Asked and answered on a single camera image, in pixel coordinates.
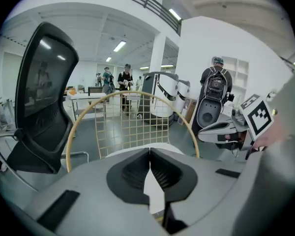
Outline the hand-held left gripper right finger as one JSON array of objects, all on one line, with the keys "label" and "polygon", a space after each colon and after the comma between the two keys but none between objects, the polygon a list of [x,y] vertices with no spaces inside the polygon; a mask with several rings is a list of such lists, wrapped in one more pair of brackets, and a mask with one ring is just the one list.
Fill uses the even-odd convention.
[{"label": "hand-held left gripper right finger", "polygon": [[195,189],[198,176],[193,168],[152,147],[150,169],[164,192],[165,203],[187,199]]}]

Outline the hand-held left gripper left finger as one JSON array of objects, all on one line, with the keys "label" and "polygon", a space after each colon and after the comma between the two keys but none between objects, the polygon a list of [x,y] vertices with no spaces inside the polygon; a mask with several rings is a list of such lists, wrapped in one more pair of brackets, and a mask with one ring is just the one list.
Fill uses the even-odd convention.
[{"label": "hand-held left gripper left finger", "polygon": [[109,189],[116,197],[128,204],[148,205],[149,196],[144,185],[150,170],[149,148],[126,151],[113,156],[119,159],[106,174]]}]

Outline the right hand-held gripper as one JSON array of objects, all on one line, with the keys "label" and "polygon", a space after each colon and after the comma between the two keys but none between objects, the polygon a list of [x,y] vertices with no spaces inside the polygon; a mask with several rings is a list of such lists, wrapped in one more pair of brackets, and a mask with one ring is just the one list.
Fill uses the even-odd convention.
[{"label": "right hand-held gripper", "polygon": [[215,122],[203,128],[198,133],[199,140],[217,143],[219,149],[237,149],[238,143],[231,143],[232,140],[225,136],[238,133],[239,137],[244,135],[244,139],[239,142],[239,150],[250,150],[274,123],[267,101],[257,94],[232,109],[232,121]]}]

